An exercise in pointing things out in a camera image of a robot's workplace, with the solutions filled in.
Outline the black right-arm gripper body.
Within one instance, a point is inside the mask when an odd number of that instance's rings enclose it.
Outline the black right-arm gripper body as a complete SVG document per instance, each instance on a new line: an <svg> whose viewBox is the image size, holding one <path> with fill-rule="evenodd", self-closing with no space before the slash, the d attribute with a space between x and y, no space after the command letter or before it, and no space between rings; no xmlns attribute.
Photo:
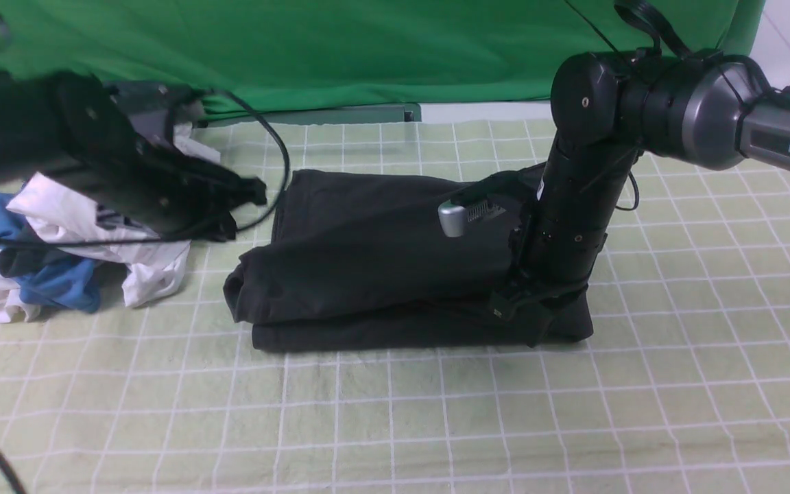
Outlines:
<svg viewBox="0 0 790 494"><path fill-rule="evenodd" d="M555 138L535 200L523 207L513 262L492 293L493 315L549 322L579 299L638 156L638 147L611 140Z"/></svg>

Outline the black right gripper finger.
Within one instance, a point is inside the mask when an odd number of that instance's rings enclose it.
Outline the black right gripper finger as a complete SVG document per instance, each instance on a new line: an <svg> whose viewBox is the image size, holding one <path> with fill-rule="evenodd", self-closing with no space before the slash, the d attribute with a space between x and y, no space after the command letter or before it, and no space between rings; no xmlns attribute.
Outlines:
<svg viewBox="0 0 790 494"><path fill-rule="evenodd" d="M536 348L546 344L577 344L590 337L590 312L586 299L532 303L521 307L512 320L520 343Z"/></svg>

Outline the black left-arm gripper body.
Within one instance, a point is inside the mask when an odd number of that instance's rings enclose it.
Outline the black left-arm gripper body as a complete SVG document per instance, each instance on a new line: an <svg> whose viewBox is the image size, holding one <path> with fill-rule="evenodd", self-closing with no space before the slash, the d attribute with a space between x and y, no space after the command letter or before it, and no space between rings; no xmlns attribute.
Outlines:
<svg viewBox="0 0 790 494"><path fill-rule="evenodd" d="M177 147L150 143L97 78L62 76L59 113L74 159L59 171L64 187L167 241L189 239L189 228L204 218L235 209L226 203L222 185L236 173Z"/></svg>

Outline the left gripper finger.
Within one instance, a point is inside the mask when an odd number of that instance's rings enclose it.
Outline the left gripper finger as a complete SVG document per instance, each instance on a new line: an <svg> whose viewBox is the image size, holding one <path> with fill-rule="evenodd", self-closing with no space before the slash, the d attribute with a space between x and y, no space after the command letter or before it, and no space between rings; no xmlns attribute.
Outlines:
<svg viewBox="0 0 790 494"><path fill-rule="evenodd" d="M267 205L267 185L257 177L239 177L223 183L225 201L229 207Z"/></svg>
<svg viewBox="0 0 790 494"><path fill-rule="evenodd" d="M222 215L204 218L189 228L189 239L191 241L228 243L235 241L236 235L237 223L231 213L222 213Z"/></svg>

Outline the gray black right robot arm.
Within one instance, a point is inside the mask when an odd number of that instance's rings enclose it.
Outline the gray black right robot arm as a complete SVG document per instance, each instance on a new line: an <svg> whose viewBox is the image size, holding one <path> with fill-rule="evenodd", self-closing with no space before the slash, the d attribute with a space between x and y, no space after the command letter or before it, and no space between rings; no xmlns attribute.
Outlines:
<svg viewBox="0 0 790 494"><path fill-rule="evenodd" d="M516 182L521 226L491 297L505 321L525 310L551 318L586 290L641 154L708 171L750 158L790 172L790 94L746 56L577 54L554 77L551 112L542 179L533 189Z"/></svg>

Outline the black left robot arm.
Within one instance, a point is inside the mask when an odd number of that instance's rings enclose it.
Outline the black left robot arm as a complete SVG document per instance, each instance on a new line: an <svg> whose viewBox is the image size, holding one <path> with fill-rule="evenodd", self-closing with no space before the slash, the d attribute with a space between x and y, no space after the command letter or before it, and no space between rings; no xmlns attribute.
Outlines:
<svg viewBox="0 0 790 494"><path fill-rule="evenodd" d="M0 184L51 179L81 199L150 228L123 239L62 240L59 250L162 246L235 238L231 209L264 204L265 185L158 141L118 91L59 72L0 78ZM593 332L586 291L507 320L488 304L513 256L515 213L463 237L445 235L438 207L461 183L430 177L294 172L277 199L268 245L226 279L233 319L270 353L547 342Z"/></svg>

